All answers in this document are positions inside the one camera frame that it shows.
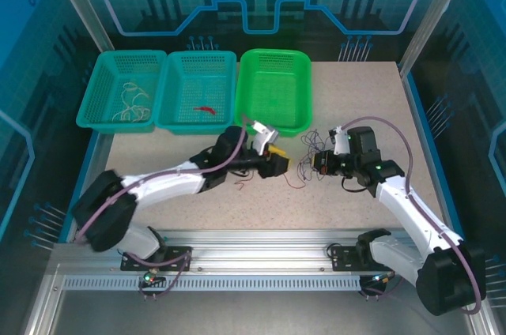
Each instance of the basket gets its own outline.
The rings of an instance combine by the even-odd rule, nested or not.
[[[173,52],[165,61],[155,124],[174,134],[220,134],[233,122],[236,55]]]
[[[240,60],[235,122],[242,114],[293,137],[312,121],[311,60],[299,51],[253,49]]]
[[[106,51],[96,60],[76,123],[103,134],[154,130],[163,51]]]

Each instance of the robotic arm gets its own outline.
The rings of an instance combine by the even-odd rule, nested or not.
[[[212,172],[206,171],[223,164],[232,156],[240,140],[240,127],[230,126],[218,137],[214,146],[204,149],[177,167],[149,175],[119,177],[114,171],[100,174],[72,209],[80,228],[110,197],[132,183],[140,183],[120,195],[93,221],[85,233],[90,246],[98,252],[118,248],[148,262],[165,261],[164,240],[154,229],[132,222],[134,212],[173,197],[213,189],[225,181],[229,171],[256,169],[262,178],[286,173],[289,159],[273,145],[278,132],[259,122],[253,123],[253,129],[257,134],[251,147],[247,147],[245,135],[234,159],[225,167]]]
[[[313,168],[322,175],[357,178],[398,218],[417,247],[416,251],[401,244],[387,230],[374,230],[359,236],[357,251],[362,263],[374,261],[391,268],[416,287],[429,312],[440,315],[476,301],[470,279],[449,239],[466,259],[484,299],[483,250],[464,242],[414,190],[410,189],[411,197],[408,196],[404,172],[394,161],[381,160],[372,129],[356,127],[345,132],[337,127],[330,131],[330,138],[334,149],[317,153]]]

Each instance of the green plastic basket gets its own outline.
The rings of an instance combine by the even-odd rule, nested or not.
[[[299,51],[252,49],[240,59],[235,122],[242,114],[292,137],[312,121],[311,60]]]
[[[155,94],[166,58],[163,51],[102,53],[77,113],[77,125],[103,134],[153,131]]]

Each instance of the table surface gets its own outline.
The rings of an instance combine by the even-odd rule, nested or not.
[[[421,150],[404,88],[394,62],[313,62],[313,122],[323,137],[352,119],[375,115],[392,121],[413,149],[412,186],[441,217],[436,193]],[[376,134],[384,160],[395,160],[407,170],[407,152],[398,135],[382,123],[362,122]],[[137,175],[181,164],[216,141],[216,136],[175,136],[156,129],[151,134],[115,135],[107,169]],[[301,186],[295,165],[307,153],[300,137],[282,137],[277,146],[294,160],[286,176]],[[328,229],[398,228],[400,223],[368,192],[351,194],[339,177],[314,178],[304,189],[293,189],[285,178],[261,179],[244,184],[228,175],[225,183],[204,194],[182,196],[135,213],[134,219],[157,229]],[[349,188],[354,188],[349,181]]]

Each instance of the white string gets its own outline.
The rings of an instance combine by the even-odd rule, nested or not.
[[[125,99],[126,92],[138,92],[130,104],[128,104]],[[114,122],[117,116],[119,116],[119,121],[121,122],[141,122],[149,119],[151,116],[151,109],[140,104],[135,104],[135,100],[141,96],[149,99],[148,93],[142,88],[139,88],[134,82],[126,82],[123,85],[123,91],[121,92],[121,101],[125,105],[125,109],[114,114],[112,116],[112,121]]]

